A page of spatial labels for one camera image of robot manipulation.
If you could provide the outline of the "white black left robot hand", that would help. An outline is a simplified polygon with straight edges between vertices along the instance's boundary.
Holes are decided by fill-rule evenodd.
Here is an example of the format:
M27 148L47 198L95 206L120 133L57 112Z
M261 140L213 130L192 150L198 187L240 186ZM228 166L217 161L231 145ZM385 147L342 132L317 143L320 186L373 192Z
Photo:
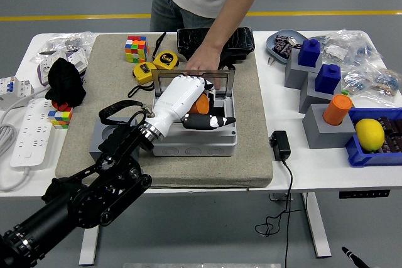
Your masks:
M202 77L179 75L173 78L154 104L154 116L146 118L143 132L148 132L157 140L163 140L167 137L171 125L178 121L181 121L186 129L201 131L235 123L235 117L190 112L193 104L206 90L215 95L214 85Z

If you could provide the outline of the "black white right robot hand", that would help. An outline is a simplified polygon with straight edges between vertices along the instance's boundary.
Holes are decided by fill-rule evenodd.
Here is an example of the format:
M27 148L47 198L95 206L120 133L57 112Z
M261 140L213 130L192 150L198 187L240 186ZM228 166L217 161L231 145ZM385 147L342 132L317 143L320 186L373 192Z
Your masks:
M356 256L351 250L347 247L342 247L343 253L354 263L354 265L358 268L369 268L369 266L358 256Z

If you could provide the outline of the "person's hand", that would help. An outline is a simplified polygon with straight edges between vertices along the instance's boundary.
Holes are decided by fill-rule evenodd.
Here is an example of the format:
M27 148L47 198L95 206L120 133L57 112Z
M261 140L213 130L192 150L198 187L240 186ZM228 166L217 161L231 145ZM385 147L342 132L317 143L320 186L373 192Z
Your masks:
M185 69L192 75L198 73L199 70L217 70L221 52L222 47L203 43L190 57Z

